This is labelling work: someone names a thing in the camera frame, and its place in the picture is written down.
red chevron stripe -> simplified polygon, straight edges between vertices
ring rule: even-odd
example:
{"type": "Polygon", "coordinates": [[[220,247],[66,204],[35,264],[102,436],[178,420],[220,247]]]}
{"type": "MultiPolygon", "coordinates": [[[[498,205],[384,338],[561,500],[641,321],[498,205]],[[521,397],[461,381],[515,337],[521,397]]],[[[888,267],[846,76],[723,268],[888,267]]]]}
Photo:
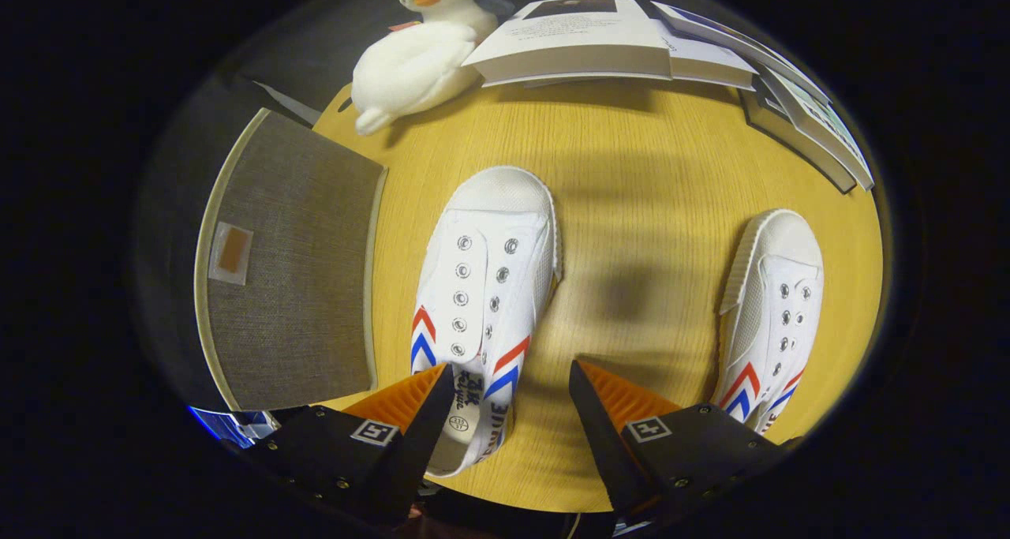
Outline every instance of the red chevron stripe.
{"type": "Polygon", "coordinates": [[[729,393],[722,398],[722,403],[719,404],[719,409],[725,409],[726,404],[729,403],[730,396],[736,393],[736,389],[738,389],[740,384],[742,384],[743,378],[750,378],[750,387],[754,389],[754,396],[758,396],[758,392],[761,391],[761,384],[758,382],[758,373],[754,373],[753,365],[751,365],[748,361],[746,367],[743,367],[743,370],[740,370],[739,376],[736,378],[735,382],[733,382],[733,387],[729,388],[729,393]]]}
{"type": "Polygon", "coordinates": [[[414,326],[411,327],[411,331],[417,330],[417,325],[424,320],[424,326],[428,327],[428,334],[431,335],[431,342],[435,341],[435,326],[431,323],[431,317],[428,316],[428,312],[424,309],[424,306],[417,309],[416,315],[414,315],[414,326]]]}
{"type": "Polygon", "coordinates": [[[506,363],[512,361],[512,359],[515,359],[515,356],[518,356],[519,354],[521,354],[521,352],[525,352],[526,348],[528,347],[529,347],[529,335],[526,335],[525,340],[519,342],[519,345],[516,345],[516,347],[509,349],[509,352],[507,354],[502,355],[502,358],[498,359],[498,363],[495,363],[495,370],[492,370],[492,373],[498,373],[498,370],[501,369],[501,367],[505,367],[506,363]]]}
{"type": "Polygon", "coordinates": [[[789,389],[789,387],[792,386],[793,384],[795,384],[795,382],[798,382],[800,380],[800,374],[803,374],[803,372],[805,370],[807,370],[807,367],[804,367],[803,369],[801,369],[800,372],[796,374],[796,378],[793,378],[792,380],[790,380],[788,382],[788,384],[786,384],[786,389],[789,389]]]}

shoe toe cap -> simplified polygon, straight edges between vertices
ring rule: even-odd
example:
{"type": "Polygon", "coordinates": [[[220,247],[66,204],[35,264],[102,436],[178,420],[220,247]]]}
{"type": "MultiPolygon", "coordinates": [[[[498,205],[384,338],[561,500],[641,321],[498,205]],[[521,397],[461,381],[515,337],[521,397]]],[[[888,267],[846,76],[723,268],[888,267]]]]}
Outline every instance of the shoe toe cap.
{"type": "Polygon", "coordinates": [[[548,213],[550,194],[529,172],[512,166],[496,166],[463,183],[446,208],[548,213]]]}
{"type": "Polygon", "coordinates": [[[762,232],[761,250],[765,255],[780,255],[823,268],[820,245],[801,215],[780,211],[772,216],[762,232]]]}

white sneaker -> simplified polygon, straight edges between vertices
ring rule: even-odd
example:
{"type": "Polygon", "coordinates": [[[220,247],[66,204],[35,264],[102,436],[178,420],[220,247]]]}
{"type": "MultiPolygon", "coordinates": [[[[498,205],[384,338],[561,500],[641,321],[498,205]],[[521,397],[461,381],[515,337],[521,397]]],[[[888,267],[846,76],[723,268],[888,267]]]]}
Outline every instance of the white sneaker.
{"type": "Polygon", "coordinates": [[[713,402],[759,434],[782,414],[817,335],[824,262],[814,233],[789,209],[747,223],[719,313],[713,402]]]}
{"type": "Polygon", "coordinates": [[[530,337],[561,278],[553,202],[536,176],[498,166],[456,190],[428,241],[411,338],[411,373],[450,362],[456,375],[427,475],[456,475],[502,445],[530,337]]]}

black mount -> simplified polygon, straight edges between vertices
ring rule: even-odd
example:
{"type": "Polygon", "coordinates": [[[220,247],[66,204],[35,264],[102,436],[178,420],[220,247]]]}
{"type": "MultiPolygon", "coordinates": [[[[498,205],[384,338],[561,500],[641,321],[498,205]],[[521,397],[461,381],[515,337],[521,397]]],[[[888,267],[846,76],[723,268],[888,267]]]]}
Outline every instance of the black mount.
{"type": "Polygon", "coordinates": [[[569,392],[611,506],[629,525],[674,523],[786,452],[710,403],[631,421],[618,435],[575,361],[569,392]]]}
{"type": "Polygon", "coordinates": [[[407,519],[452,396],[445,367],[407,432],[314,406],[239,454],[305,500],[394,527],[407,519]]]}

stuffed penguin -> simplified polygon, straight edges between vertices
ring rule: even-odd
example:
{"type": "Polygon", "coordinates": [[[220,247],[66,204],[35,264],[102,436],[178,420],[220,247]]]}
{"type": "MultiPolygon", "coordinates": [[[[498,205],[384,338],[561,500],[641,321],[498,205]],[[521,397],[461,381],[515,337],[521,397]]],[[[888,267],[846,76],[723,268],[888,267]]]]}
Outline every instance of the stuffed penguin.
{"type": "Polygon", "coordinates": [[[429,110],[459,96],[480,78],[460,65],[498,27],[513,6],[504,0],[399,0],[423,22],[373,43],[355,66],[350,98],[359,135],[372,135],[397,117],[429,110]]]}

